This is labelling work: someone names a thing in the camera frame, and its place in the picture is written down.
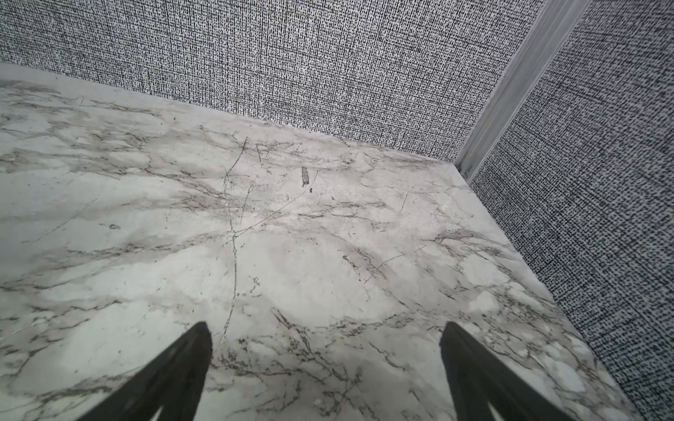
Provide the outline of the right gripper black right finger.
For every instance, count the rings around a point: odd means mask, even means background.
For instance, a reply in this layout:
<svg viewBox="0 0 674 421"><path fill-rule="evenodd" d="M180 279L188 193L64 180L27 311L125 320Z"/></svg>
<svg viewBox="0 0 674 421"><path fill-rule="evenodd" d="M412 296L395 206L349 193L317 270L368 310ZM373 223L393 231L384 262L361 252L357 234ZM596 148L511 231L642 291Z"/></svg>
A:
<svg viewBox="0 0 674 421"><path fill-rule="evenodd" d="M446 324L440 348L457 419L570 419L459 324Z"/></svg>

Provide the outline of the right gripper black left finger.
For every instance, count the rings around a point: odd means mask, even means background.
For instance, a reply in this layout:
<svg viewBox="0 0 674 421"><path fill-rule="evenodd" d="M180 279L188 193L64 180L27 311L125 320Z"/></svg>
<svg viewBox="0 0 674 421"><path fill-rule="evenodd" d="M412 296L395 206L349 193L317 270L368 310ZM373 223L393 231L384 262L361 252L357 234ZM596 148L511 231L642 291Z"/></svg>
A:
<svg viewBox="0 0 674 421"><path fill-rule="evenodd" d="M212 359L212 335L198 322L82 420L193 420Z"/></svg>

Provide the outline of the aluminium enclosure frame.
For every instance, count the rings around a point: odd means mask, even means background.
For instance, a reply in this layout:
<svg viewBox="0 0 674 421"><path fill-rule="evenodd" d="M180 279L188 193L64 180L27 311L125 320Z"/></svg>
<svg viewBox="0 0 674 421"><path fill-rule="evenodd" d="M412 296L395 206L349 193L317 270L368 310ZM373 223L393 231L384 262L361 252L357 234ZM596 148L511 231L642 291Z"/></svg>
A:
<svg viewBox="0 0 674 421"><path fill-rule="evenodd" d="M544 3L455 160L466 182L471 182L484 165L589 5L583 0Z"/></svg>

